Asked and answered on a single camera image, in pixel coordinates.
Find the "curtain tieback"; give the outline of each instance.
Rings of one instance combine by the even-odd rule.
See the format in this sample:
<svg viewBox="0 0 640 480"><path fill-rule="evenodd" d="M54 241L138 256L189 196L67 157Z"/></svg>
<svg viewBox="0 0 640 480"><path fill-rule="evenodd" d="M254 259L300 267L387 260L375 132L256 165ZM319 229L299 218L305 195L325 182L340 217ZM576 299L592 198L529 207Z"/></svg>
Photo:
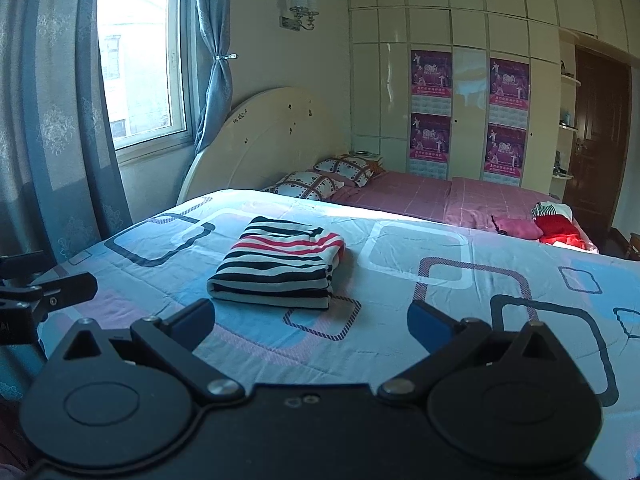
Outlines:
<svg viewBox="0 0 640 480"><path fill-rule="evenodd" d="M229 59L236 59L238 57L238 54L227 54L226 56L216 56L213 59L215 61L226 61Z"/></svg>

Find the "wooden chair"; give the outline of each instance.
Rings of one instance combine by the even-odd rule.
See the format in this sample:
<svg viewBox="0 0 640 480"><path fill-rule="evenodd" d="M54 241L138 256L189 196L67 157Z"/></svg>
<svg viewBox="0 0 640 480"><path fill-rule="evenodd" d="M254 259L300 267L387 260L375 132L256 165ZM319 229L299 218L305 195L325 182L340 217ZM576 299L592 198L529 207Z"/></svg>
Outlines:
<svg viewBox="0 0 640 480"><path fill-rule="evenodd" d="M640 235L631 233L631 240L626 247L625 260L640 261Z"/></svg>

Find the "curved headboard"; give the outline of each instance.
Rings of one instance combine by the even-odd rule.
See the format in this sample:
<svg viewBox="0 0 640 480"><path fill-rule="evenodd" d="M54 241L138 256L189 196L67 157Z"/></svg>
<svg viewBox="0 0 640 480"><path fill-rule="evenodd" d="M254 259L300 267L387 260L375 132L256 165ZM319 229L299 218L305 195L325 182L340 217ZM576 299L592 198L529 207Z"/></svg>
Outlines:
<svg viewBox="0 0 640 480"><path fill-rule="evenodd" d="M348 149L346 133L307 90L268 90L236 108L196 156L178 205L220 189L261 189Z"/></svg>

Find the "red clothing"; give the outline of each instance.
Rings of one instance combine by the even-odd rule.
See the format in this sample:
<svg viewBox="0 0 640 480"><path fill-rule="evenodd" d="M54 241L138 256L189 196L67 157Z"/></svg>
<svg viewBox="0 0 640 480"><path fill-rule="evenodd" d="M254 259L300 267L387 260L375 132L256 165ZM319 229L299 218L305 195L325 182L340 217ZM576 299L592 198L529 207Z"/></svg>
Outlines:
<svg viewBox="0 0 640 480"><path fill-rule="evenodd" d="M586 249L578 229L563 215L536 216L536 225L542 230L540 243L553 245L554 242Z"/></svg>

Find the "blue curtain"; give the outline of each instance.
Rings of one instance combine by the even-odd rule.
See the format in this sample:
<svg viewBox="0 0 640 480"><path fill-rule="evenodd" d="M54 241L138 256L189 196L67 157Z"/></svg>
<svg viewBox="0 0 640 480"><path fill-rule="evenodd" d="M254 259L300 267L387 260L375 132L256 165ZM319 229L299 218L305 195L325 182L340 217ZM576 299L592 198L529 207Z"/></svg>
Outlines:
<svg viewBox="0 0 640 480"><path fill-rule="evenodd" d="M231 111L233 85L228 60L230 0L196 0L200 33L213 57L205 105L196 132L196 154L211 144Z"/></svg>
<svg viewBox="0 0 640 480"><path fill-rule="evenodd" d="M59 262L131 225L97 0L0 0L0 254Z"/></svg>

